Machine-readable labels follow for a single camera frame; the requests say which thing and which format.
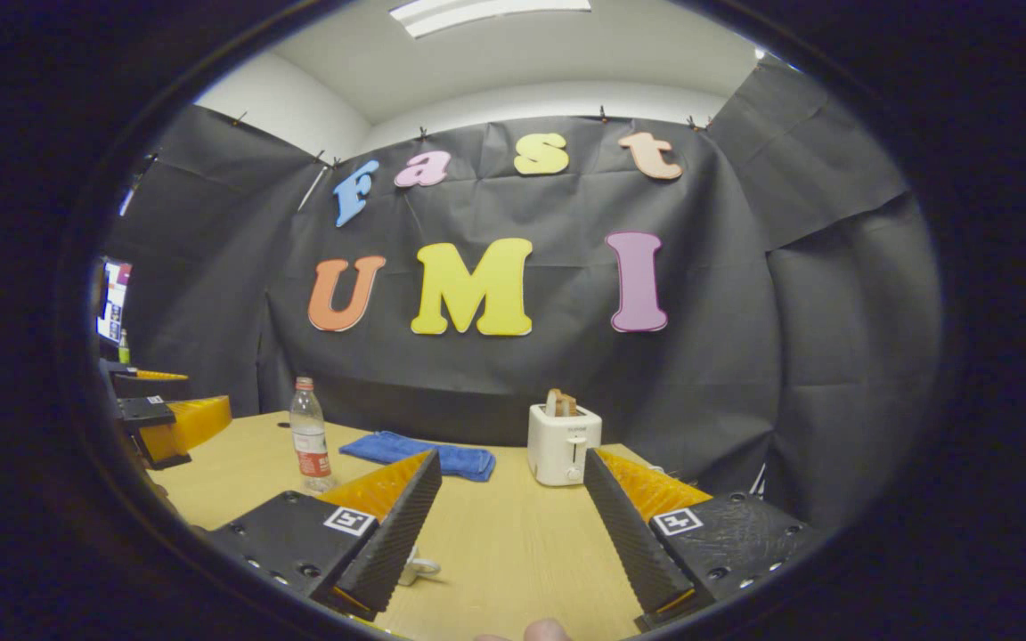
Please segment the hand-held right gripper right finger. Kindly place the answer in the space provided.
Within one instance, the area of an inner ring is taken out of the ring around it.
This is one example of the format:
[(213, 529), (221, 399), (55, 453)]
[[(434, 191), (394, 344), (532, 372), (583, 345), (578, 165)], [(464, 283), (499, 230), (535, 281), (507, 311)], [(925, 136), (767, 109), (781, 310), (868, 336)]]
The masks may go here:
[(643, 632), (761, 584), (813, 540), (808, 523), (765, 500), (712, 496), (603, 448), (587, 450), (583, 486), (639, 601)]

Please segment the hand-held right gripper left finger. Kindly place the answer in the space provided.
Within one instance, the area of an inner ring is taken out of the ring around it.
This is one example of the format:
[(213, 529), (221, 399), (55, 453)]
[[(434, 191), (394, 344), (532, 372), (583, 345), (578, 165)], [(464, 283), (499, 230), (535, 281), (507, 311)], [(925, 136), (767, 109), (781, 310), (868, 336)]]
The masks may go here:
[(298, 596), (374, 620), (442, 482), (438, 451), (424, 450), (317, 498), (283, 491), (213, 529), (208, 540)]

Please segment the clear plastic water bottle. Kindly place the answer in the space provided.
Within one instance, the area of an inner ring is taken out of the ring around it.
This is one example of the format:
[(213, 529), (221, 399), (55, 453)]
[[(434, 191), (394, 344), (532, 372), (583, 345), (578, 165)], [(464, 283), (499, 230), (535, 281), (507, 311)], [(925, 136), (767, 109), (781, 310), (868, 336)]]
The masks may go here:
[(325, 492), (336, 486), (326, 442), (324, 413), (314, 393), (314, 382), (295, 377), (289, 406), (289, 429), (303, 486), (310, 492)]

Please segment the computer monitor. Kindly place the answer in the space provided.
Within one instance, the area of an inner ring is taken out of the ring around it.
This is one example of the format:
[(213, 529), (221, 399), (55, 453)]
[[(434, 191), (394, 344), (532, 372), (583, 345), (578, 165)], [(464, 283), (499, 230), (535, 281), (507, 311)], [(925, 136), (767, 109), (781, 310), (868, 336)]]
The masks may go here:
[(132, 265), (126, 261), (103, 256), (101, 268), (96, 332), (103, 344), (119, 346), (126, 333), (126, 295), (129, 292)]

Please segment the blue folded towel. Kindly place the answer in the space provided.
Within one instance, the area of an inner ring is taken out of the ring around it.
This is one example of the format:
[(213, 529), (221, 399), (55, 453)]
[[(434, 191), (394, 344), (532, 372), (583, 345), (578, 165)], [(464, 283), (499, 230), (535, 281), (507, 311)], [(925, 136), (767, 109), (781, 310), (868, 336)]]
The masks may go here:
[(496, 467), (496, 456), (485, 448), (416, 441), (406, 435), (388, 431), (363, 435), (357, 441), (339, 447), (339, 453), (379, 464), (396, 463), (425, 451), (438, 453), (443, 475), (468, 479), (470, 482), (488, 482)]

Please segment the white toaster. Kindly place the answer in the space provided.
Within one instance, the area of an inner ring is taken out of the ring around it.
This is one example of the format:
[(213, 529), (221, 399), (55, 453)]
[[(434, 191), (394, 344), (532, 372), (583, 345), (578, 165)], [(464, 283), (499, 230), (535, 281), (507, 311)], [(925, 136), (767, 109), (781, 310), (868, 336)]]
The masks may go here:
[(586, 451), (601, 446), (602, 418), (585, 407), (573, 417), (550, 417), (545, 404), (529, 407), (526, 462), (545, 486), (570, 486), (585, 479)]

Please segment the black backdrop cloth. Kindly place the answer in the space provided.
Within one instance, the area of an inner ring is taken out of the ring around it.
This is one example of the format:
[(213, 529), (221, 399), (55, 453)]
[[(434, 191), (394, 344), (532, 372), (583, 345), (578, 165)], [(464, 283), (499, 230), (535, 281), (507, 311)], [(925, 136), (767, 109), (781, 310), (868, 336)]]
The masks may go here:
[(189, 107), (111, 227), (139, 365), (249, 417), (524, 445), (559, 388), (610, 442), (823, 528), (924, 425), (943, 337), (928, 223), (886, 151), (766, 57), (707, 130), (522, 118), (322, 170)]

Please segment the ceiling light panel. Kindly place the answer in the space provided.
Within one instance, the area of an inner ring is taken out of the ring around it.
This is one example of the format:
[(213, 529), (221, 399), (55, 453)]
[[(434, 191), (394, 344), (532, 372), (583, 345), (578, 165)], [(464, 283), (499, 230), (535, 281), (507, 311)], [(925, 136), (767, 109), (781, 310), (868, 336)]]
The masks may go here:
[(412, 0), (388, 16), (403, 25), (412, 39), (489, 18), (537, 12), (590, 12), (590, 0)]

